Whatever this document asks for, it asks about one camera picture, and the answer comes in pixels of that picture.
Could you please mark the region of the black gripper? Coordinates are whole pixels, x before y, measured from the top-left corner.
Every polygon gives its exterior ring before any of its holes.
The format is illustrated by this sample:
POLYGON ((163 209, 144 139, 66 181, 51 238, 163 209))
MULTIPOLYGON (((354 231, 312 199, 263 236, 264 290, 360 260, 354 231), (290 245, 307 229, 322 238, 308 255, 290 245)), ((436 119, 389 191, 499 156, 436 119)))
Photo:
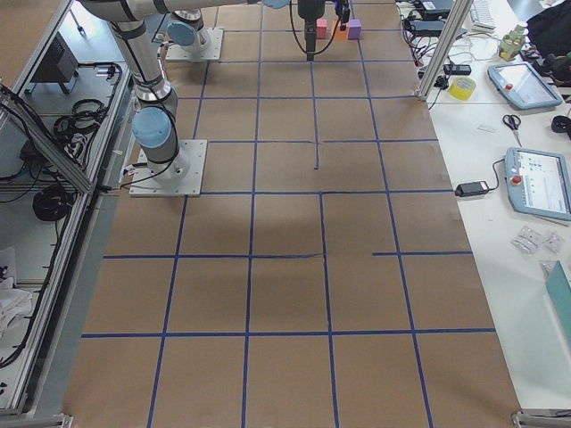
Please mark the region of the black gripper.
POLYGON ((325 13, 325 0, 298 0, 297 12, 304 19, 306 60, 312 62, 316 55, 317 20, 325 13))
POLYGON ((335 0, 335 14, 340 21, 340 30, 346 31, 347 21, 351 16, 351 8, 348 0, 335 0))

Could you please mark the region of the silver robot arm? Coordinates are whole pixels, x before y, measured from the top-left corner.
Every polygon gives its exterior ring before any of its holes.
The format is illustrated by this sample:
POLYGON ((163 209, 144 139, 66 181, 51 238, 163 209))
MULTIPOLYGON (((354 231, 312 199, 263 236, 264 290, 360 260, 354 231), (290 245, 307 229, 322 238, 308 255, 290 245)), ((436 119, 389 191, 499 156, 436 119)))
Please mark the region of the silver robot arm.
MULTIPOLYGON (((306 54, 307 60, 311 62, 316 55, 324 53, 333 42, 338 29, 345 30, 351 16, 351 9, 348 1, 334 1, 336 22, 333 35, 326 46, 317 49, 318 40, 318 20, 324 16, 326 1, 298 1, 297 13, 304 21, 303 36, 305 46, 302 46, 298 38, 293 15, 293 2, 288 2, 290 27, 294 35, 294 40, 301 51, 306 54)), ((167 35, 170 41, 179 45, 188 52, 197 53, 205 49, 210 43, 207 35, 207 28, 204 27, 203 16, 200 9, 180 10, 171 14, 171 21, 167 26, 167 35)))
MULTIPOLYGON (((136 96, 140 103, 160 103, 173 90, 155 58, 151 38, 146 34, 145 18, 155 14, 199 11, 201 8, 235 4, 257 4, 272 9, 289 6, 292 1, 79 1, 95 17, 107 21, 116 43, 133 73, 136 96)), ((308 61, 316 55, 317 19, 325 13, 326 1, 295 1, 298 15, 304 20, 305 52, 308 61)))

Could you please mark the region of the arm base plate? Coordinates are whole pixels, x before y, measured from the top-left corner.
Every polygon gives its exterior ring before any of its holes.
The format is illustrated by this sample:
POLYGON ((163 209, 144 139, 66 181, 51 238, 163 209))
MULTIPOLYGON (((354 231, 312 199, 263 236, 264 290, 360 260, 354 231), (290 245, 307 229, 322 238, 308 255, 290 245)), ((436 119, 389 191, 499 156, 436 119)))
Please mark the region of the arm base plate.
POLYGON ((144 151, 139 150, 137 161, 146 166, 134 172, 135 183, 129 187, 132 197, 197 197, 201 194, 207 141, 180 140, 178 145, 178 157, 157 177, 153 175, 161 171, 159 165, 148 163, 144 151))
POLYGON ((202 28, 199 31, 186 26, 169 25, 170 45, 167 62, 207 62, 220 58, 224 29, 202 28))

